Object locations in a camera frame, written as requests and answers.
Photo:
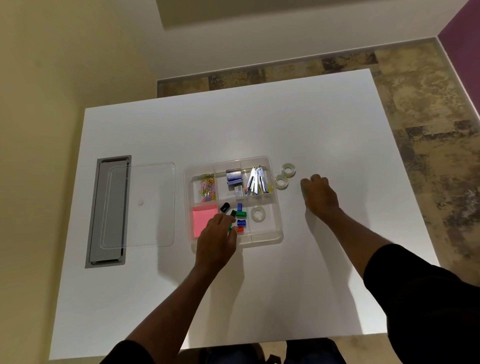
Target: pink sticky note pad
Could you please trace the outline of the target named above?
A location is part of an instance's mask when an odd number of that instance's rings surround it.
[[[216,205],[198,206],[192,209],[193,213],[193,235],[195,238],[207,226],[208,221],[217,214]]]

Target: floor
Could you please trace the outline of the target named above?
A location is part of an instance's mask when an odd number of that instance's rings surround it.
[[[441,266],[480,286],[480,134],[435,39],[159,81],[158,97],[369,68]],[[400,363],[384,334],[333,338],[347,363]],[[285,343],[262,344],[285,356]]]

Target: hand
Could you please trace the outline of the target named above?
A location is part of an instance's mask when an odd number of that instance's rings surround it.
[[[300,185],[306,207],[321,220],[325,221],[329,216],[342,211],[336,193],[326,177],[314,174],[309,180],[301,180]]]
[[[196,267],[217,275],[227,264],[237,250],[237,227],[228,232],[233,222],[235,218],[225,214],[216,214],[209,220],[197,240]]]

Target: person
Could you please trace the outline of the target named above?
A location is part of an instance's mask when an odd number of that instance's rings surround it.
[[[387,317],[388,337],[404,363],[479,362],[480,288],[433,266],[350,218],[328,179],[301,180],[306,207],[335,234]],[[217,214],[197,241],[193,269],[103,363],[172,363],[206,290],[237,247],[232,216]],[[260,363],[249,345],[207,350],[205,363]],[[286,364],[345,363],[330,339],[287,342]]]

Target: person's left hand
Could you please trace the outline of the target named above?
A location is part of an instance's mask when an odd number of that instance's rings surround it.
[[[228,227],[235,222],[230,215],[216,214],[197,240],[195,266],[217,274],[232,257],[237,249],[237,227]]]

